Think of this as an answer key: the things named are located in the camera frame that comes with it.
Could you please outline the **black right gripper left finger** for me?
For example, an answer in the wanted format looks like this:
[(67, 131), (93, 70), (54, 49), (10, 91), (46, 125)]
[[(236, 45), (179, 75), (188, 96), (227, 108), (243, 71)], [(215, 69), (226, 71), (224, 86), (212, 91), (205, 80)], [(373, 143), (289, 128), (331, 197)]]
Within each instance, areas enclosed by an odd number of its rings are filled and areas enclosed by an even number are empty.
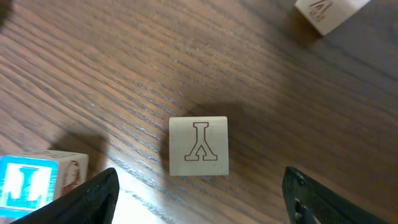
[(108, 224), (119, 195), (119, 180), (108, 168), (50, 204), (12, 224)]

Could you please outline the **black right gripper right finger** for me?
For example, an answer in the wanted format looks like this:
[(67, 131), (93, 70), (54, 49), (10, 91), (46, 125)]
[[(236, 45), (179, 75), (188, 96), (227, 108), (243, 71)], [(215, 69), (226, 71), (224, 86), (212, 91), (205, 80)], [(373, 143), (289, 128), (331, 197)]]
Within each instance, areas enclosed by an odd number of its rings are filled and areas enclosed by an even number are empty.
[(300, 170), (285, 169), (282, 193), (291, 223), (385, 223)]

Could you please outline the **wooden block blue top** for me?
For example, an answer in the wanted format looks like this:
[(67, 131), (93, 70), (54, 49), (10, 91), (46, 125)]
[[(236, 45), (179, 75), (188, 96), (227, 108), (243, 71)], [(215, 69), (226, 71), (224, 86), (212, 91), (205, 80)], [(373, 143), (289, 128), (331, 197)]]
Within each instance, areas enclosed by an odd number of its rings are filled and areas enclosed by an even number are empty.
[(18, 219), (86, 181), (89, 156), (38, 151), (1, 156), (1, 216)]

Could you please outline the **wooden block letter A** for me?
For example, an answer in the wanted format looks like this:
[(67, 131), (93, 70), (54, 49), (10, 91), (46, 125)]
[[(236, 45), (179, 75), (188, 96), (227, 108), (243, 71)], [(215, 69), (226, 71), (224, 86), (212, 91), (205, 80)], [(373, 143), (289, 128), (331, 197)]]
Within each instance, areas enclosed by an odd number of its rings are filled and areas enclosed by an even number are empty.
[(171, 176), (228, 175), (228, 119), (225, 116), (169, 119)]

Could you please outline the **wooden block letter G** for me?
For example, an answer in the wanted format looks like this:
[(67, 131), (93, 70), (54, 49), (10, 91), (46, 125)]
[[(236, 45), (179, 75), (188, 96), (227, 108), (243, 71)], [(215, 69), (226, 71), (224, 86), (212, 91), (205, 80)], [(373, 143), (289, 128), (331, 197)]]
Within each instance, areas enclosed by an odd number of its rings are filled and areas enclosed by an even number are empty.
[(294, 6), (321, 35), (327, 35), (356, 14), (369, 1), (296, 0)]

